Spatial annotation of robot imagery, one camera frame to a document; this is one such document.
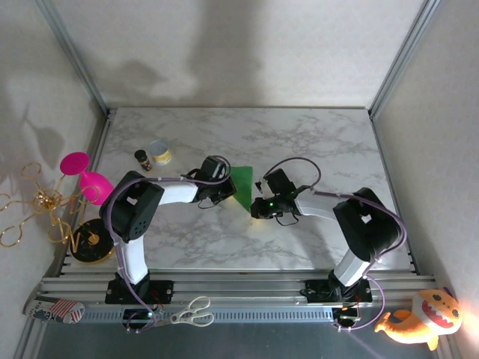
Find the metal can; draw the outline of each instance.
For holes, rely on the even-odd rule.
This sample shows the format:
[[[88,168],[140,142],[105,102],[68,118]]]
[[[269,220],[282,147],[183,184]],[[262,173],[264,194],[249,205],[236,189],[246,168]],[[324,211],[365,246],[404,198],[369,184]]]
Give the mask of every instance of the metal can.
[[[171,160],[171,152],[165,139],[155,140],[148,147],[153,160],[158,165],[166,165]]]

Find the scissors handle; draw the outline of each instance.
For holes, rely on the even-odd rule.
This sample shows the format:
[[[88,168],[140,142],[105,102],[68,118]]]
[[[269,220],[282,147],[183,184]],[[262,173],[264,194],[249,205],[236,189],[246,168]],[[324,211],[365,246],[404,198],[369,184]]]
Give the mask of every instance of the scissors handle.
[[[197,306],[197,307],[193,307],[193,304],[196,302],[196,301],[199,301],[201,299],[207,299],[207,303],[204,304],[204,305],[200,305],[200,306]],[[203,309],[206,309],[208,308],[209,306],[211,305],[211,299],[207,296],[201,296],[201,297],[197,297],[195,299],[193,299],[189,304],[188,304],[188,307],[186,307],[185,309],[181,310],[180,312],[174,314],[173,316],[171,316],[170,318],[170,322],[171,324],[180,324],[180,323],[186,323],[186,324],[190,324],[190,325],[194,325],[196,327],[207,327],[208,325],[210,325],[211,323],[213,323],[213,321],[215,320],[215,316],[213,315],[213,313],[211,312],[201,312],[201,313],[198,313],[199,310],[203,310]],[[206,323],[197,323],[195,322],[195,319],[198,319],[198,318],[205,318],[207,316],[211,316],[210,320]]]
[[[199,305],[197,307],[193,307],[193,304],[197,301],[200,301],[201,299],[207,299],[208,302],[205,305]],[[202,295],[202,296],[197,297],[197,298],[193,299],[192,301],[190,301],[187,308],[189,310],[191,310],[192,313],[197,313],[199,310],[207,309],[210,305],[211,305],[210,297]]]

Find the bottle cap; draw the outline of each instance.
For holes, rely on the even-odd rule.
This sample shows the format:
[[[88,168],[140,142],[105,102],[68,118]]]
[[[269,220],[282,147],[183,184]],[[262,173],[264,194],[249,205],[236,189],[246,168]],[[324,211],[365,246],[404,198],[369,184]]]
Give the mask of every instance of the bottle cap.
[[[148,159],[147,153],[144,150],[138,150],[135,152],[135,158],[139,162],[144,162]]]

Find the orange plush toy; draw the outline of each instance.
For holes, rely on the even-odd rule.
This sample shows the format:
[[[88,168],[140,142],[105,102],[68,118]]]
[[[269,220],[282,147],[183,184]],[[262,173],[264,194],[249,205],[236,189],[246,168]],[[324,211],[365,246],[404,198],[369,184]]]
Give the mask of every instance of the orange plush toy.
[[[375,332],[384,331],[399,343],[427,343],[430,350],[437,348],[439,335],[455,333],[463,322],[457,301],[439,289],[418,292],[412,299],[412,312],[394,312],[401,322],[391,322],[390,315],[385,313],[381,317]]]

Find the striped fabric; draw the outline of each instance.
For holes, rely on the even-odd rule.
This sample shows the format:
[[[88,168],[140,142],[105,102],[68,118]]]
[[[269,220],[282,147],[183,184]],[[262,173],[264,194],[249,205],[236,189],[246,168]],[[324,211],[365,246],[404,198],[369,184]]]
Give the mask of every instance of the striped fabric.
[[[72,316],[73,323],[77,323],[82,318],[82,310],[75,310],[70,315]]]
[[[64,318],[76,303],[78,302],[68,299],[58,299],[58,301],[53,304],[53,307],[50,309],[50,311],[56,316]]]

